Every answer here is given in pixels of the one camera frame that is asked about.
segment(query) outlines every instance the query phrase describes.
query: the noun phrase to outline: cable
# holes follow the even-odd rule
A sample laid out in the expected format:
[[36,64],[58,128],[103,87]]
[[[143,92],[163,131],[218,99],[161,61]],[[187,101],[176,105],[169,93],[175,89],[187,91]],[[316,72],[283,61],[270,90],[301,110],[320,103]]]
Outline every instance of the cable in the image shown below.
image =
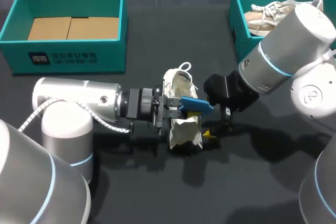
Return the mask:
[[40,115],[40,113],[42,112],[42,110],[44,110],[46,107],[48,107],[49,105],[53,104],[54,102],[60,101],[59,99],[56,98],[52,98],[49,99],[48,101],[44,102],[41,104],[41,106],[39,106],[29,117],[28,119],[21,125],[21,127],[18,129],[20,132],[23,132],[25,130],[25,128],[32,122],[32,120],[37,117],[38,115]]
[[[50,106],[51,104],[53,104],[54,102],[57,101],[66,101],[64,99],[57,99],[57,98],[52,98],[49,99],[48,101],[44,102],[42,105],[40,105],[29,117],[28,119],[23,123],[23,125],[21,125],[21,127],[18,129],[20,132],[23,132],[25,130],[25,128],[31,123],[31,121],[37,117],[46,107]],[[130,130],[125,129],[125,128],[118,128],[118,127],[114,127],[111,124],[108,124],[107,122],[105,122],[103,119],[101,119],[99,116],[97,116],[86,104],[84,104],[83,102],[80,101],[73,101],[75,103],[77,103],[82,109],[86,110],[87,112],[89,112],[89,114],[92,116],[93,119],[95,119],[98,123],[100,123],[101,125],[103,125],[104,127],[108,128],[111,131],[115,131],[118,133],[123,133],[123,134],[127,134],[130,132]]]

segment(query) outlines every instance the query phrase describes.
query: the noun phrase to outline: shoe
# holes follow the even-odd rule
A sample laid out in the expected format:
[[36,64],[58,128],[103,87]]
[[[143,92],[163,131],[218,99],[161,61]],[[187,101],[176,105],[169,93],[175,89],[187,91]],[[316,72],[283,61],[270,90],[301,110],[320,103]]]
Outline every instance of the shoe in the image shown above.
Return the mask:
[[[182,69],[184,65],[188,65],[188,68]],[[193,84],[193,77],[188,73],[190,69],[191,64],[189,62],[181,64],[179,68],[169,69],[163,77],[163,94],[168,98],[181,98],[182,96],[198,98],[196,94],[197,87]],[[175,145],[182,145],[188,141],[195,146],[203,148],[201,117],[193,116],[186,120],[171,119],[170,149]]]
[[252,12],[244,14],[249,32],[257,36],[268,35],[300,4],[311,4],[323,12],[323,0],[314,0],[312,2],[286,0],[284,2],[272,2],[266,6],[251,5]]

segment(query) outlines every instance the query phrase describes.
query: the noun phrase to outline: white shoe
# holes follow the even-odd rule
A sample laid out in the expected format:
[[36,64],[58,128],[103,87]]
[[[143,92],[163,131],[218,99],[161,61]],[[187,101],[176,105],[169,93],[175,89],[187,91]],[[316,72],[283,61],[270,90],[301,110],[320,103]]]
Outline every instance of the white shoe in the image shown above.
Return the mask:
[[244,14],[248,30],[257,36],[268,35],[294,8],[300,4],[311,4],[323,12],[323,0],[297,2],[286,0],[272,2],[266,6],[251,5],[252,11]]
[[[187,69],[182,69],[184,65],[188,65]],[[185,62],[179,68],[169,69],[164,79],[163,94],[168,98],[180,98],[182,96],[197,98],[196,86],[193,85],[193,77],[188,73],[191,64]],[[169,136],[170,149],[175,145],[192,142],[194,145],[202,146],[201,134],[201,117],[194,116],[186,120],[171,119],[171,130]]]

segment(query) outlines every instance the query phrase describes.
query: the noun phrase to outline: shoe sole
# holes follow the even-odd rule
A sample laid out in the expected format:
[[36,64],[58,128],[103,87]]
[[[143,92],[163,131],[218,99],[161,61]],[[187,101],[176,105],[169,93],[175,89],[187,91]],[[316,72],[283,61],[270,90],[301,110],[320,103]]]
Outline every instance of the shoe sole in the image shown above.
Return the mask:
[[253,29],[249,29],[248,31],[253,35],[262,36],[262,37],[265,37],[266,35],[268,35],[271,32],[271,31],[257,31],[257,30],[253,30]]

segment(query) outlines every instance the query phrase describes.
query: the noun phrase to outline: white shoelace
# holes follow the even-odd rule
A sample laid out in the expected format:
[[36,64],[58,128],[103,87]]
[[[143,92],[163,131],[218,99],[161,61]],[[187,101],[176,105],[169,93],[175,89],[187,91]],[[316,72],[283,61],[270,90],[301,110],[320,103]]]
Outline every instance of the white shoelace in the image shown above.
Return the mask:
[[[301,3],[293,3],[295,6],[299,5],[299,4],[311,4],[312,2],[301,2]],[[268,5],[265,5],[265,6],[257,6],[257,5],[254,5],[252,4],[251,5],[251,8],[253,11],[255,12],[263,12],[263,16],[261,18],[261,22],[260,22],[260,25],[258,26],[258,29],[257,31],[259,30],[259,28],[261,27],[262,23],[264,22],[266,16],[271,16],[272,19],[274,20],[275,19],[275,15],[277,13],[283,13],[282,9],[280,9],[281,7],[281,2],[279,1],[274,1],[274,2],[271,2],[269,3]]]
[[[183,67],[184,65],[188,65],[187,69],[182,69],[182,67]],[[186,61],[186,62],[182,63],[182,64],[178,67],[178,69],[188,72],[188,71],[191,69],[191,63]],[[198,90],[198,88],[195,86],[195,84],[194,84],[193,82],[191,83],[191,85],[194,86],[194,88],[195,88],[196,90]]]

